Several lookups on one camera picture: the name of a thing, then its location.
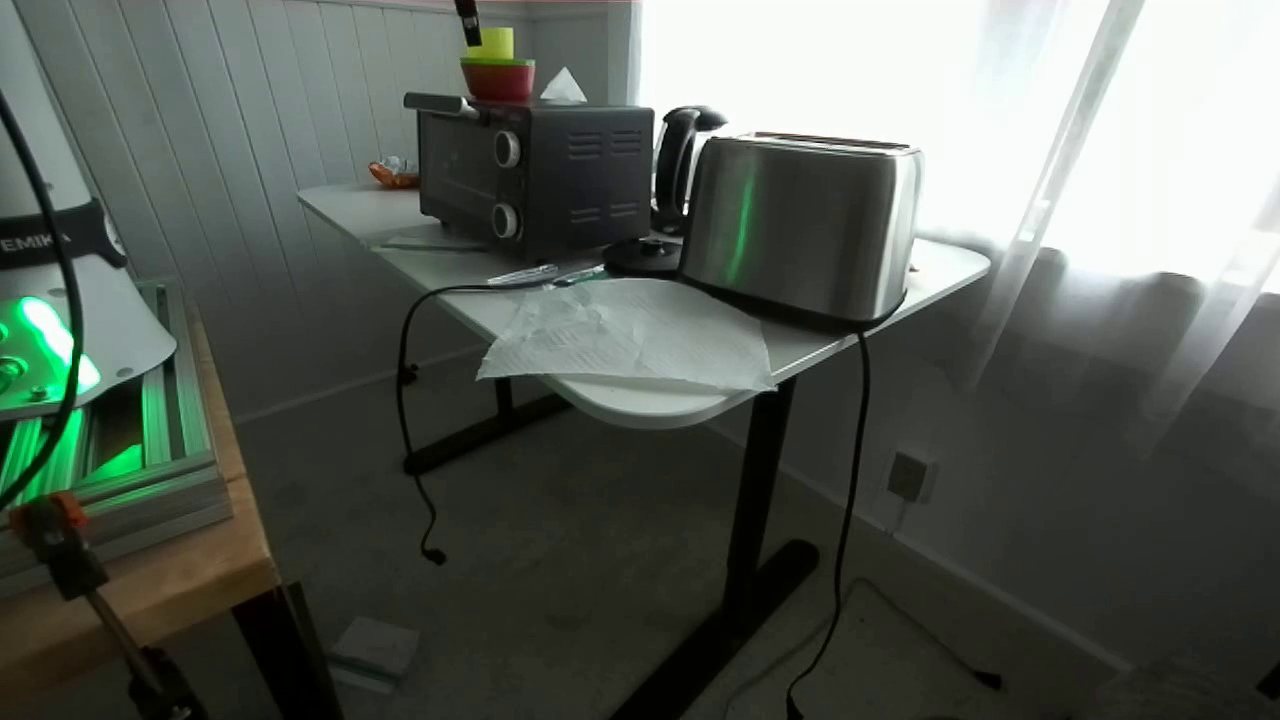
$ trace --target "wall outlet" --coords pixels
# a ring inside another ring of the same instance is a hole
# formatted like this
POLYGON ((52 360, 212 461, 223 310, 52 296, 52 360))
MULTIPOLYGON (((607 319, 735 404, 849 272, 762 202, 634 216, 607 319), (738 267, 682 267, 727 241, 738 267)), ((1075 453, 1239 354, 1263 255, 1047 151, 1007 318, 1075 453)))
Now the wall outlet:
POLYGON ((927 456, 897 453, 886 469, 886 493, 904 503, 927 503, 936 484, 936 469, 927 456))

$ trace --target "cup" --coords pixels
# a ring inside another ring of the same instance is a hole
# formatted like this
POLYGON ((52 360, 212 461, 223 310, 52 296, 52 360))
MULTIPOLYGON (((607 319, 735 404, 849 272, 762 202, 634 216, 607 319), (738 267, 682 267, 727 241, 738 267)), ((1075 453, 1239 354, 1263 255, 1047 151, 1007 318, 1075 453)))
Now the cup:
POLYGON ((514 66, 468 66, 464 61, 464 82, 468 82, 472 101, 479 101, 479 103, 532 103, 536 61, 514 61, 514 66))
POLYGON ((479 46, 464 46, 468 66, 511 66, 514 61, 514 27, 479 27, 479 46))

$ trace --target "table leg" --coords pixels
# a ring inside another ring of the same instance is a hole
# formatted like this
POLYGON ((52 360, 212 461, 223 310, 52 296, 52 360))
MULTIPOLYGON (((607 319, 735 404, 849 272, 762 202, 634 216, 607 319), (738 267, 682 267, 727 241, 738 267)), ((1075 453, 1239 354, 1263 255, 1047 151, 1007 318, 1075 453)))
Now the table leg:
POLYGON ((236 603, 236 624, 280 716, 342 716, 301 584, 236 603))
POLYGON ((1266 700, 1280 700, 1280 664, 1263 680, 1254 680, 1254 691, 1263 691, 1266 700))
POLYGON ((816 547, 803 539, 758 565, 792 394, 796 381, 752 404, 721 608, 624 700, 621 720, 678 716, 816 567, 816 547))
POLYGON ((558 396, 538 396, 538 402, 527 402, 527 404, 511 404, 511 381, 496 381, 496 416, 479 422, 479 425, 468 425, 450 436, 440 436, 424 450, 417 450, 413 456, 402 456, 402 471, 406 477, 424 477, 440 465, 450 465, 514 428, 527 428, 542 416, 554 416, 562 413, 567 404, 558 396))

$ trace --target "stainless steel toaster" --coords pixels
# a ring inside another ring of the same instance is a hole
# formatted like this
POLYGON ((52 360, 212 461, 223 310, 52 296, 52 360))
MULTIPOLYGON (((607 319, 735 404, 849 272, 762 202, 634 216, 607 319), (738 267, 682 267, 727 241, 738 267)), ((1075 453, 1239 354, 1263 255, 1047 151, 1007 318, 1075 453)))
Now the stainless steel toaster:
POLYGON ((904 301, 921 151, 833 136, 713 136, 678 277, 789 319, 869 328, 904 301))

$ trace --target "red object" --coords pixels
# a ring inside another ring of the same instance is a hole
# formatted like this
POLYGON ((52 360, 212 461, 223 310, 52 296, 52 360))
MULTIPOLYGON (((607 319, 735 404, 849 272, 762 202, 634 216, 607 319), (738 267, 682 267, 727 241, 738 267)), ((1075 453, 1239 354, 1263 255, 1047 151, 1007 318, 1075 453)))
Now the red object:
POLYGON ((479 103, 527 103, 536 66, 532 61, 514 61, 514 66, 468 66, 464 61, 464 78, 468 78, 472 101, 479 101, 479 103))
POLYGON ((366 161, 366 177, 370 177, 378 190, 417 190, 417 173, 386 169, 385 161, 366 161))
POLYGON ((89 511, 71 493, 52 493, 6 511, 6 528, 20 543, 41 543, 49 528, 83 536, 89 511))

